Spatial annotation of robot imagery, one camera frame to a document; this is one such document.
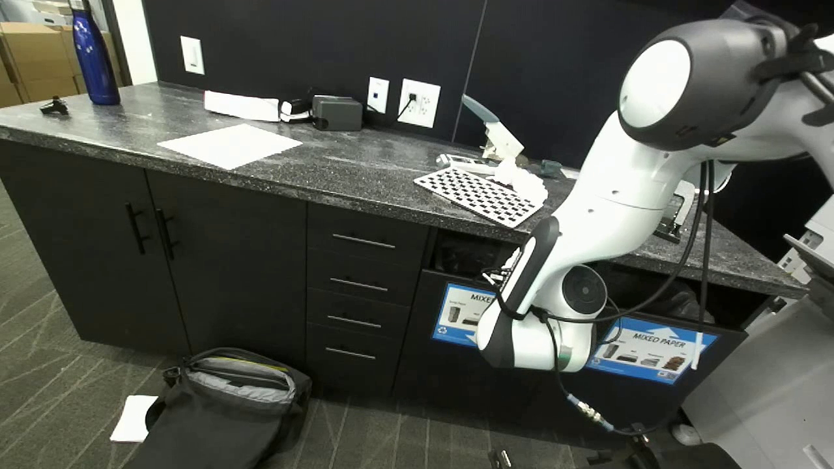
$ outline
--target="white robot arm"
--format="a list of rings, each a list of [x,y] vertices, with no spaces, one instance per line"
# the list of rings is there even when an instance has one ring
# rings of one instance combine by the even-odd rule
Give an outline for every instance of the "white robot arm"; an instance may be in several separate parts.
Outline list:
[[[659,34],[631,66],[569,200],[524,245],[476,327],[496,368],[576,373],[606,286],[587,264],[639,250],[704,161],[807,150],[834,184],[831,55],[746,3]]]

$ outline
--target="floor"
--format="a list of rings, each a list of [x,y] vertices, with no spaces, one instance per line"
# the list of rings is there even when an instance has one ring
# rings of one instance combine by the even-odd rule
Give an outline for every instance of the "floor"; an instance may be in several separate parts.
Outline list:
[[[116,469],[141,447],[109,443],[128,393],[158,393],[167,361],[77,340],[16,211],[0,191],[0,469]],[[539,437],[404,412],[313,402],[300,439],[269,469],[573,469],[578,452]]]

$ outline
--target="sticker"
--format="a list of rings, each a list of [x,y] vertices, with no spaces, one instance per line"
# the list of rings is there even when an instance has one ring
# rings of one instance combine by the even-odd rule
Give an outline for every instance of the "sticker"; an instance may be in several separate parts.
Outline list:
[[[596,346],[588,368],[674,385],[677,378],[698,364],[698,356],[716,340],[716,334],[674,327],[668,322],[619,317]]]
[[[492,296],[490,290],[449,282],[432,338],[476,348],[474,331]]]

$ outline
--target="blue water bottle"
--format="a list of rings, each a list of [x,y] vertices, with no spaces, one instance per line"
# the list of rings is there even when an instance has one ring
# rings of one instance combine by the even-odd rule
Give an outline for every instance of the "blue water bottle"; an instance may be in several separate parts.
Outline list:
[[[96,20],[90,17],[83,0],[70,0],[70,8],[72,8],[72,42],[76,42],[76,55],[77,55],[89,98],[96,106],[120,105],[120,92],[115,89],[106,47]]]

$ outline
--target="countertop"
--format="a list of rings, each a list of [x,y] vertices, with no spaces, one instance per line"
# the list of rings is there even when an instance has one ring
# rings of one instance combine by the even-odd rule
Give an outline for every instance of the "countertop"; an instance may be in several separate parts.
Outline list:
[[[415,184],[415,178],[438,170],[438,153],[471,150],[382,129],[339,133],[309,124],[255,124],[290,135],[302,146],[225,172],[167,150],[158,140],[230,127],[240,119],[209,114],[204,94],[195,89],[154,84],[128,86],[120,94],[120,106],[90,106],[87,97],[67,97],[70,119],[41,118],[41,105],[6,106],[0,110],[0,137],[504,241],[524,241],[532,227],[570,192],[569,179],[547,179],[550,197],[545,209],[518,228],[506,228]],[[788,296],[805,292],[722,223],[713,223],[711,245],[711,284]],[[651,236],[642,250],[614,264],[668,274],[679,250],[683,245]],[[685,279],[702,277],[698,258],[696,248],[683,269]]]

